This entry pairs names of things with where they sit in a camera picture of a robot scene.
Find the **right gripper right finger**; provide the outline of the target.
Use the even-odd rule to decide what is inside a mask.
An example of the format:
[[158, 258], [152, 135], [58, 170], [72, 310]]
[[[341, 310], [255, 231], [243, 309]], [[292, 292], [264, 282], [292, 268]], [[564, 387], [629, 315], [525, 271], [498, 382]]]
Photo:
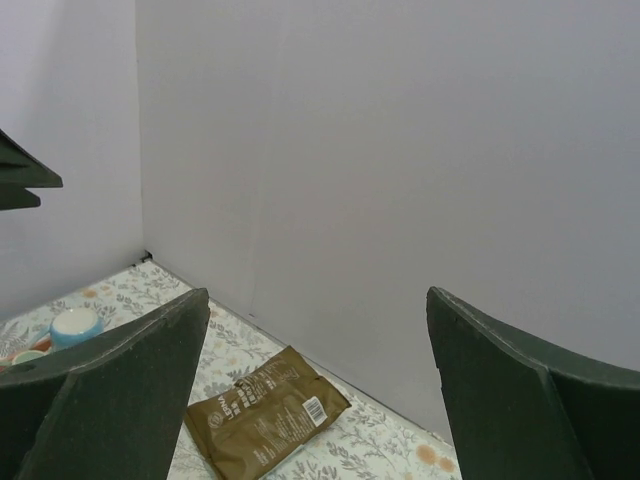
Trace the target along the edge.
[[432, 287], [426, 320], [465, 479], [636, 479], [639, 374]]

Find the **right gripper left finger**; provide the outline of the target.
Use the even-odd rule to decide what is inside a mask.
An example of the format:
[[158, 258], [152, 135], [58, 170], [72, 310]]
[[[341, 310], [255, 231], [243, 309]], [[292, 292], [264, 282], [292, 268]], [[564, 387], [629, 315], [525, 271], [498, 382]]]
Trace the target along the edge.
[[4, 479], [164, 479], [209, 321], [192, 289], [76, 346], [1, 372]]

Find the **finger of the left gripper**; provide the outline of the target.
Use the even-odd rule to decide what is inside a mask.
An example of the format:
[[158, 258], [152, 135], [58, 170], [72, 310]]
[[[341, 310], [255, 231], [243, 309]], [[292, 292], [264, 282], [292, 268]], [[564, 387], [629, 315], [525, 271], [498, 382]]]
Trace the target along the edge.
[[37, 208], [40, 205], [41, 199], [22, 187], [2, 186], [0, 189], [1, 211]]
[[25, 188], [62, 188], [62, 178], [1, 131], [1, 184]]

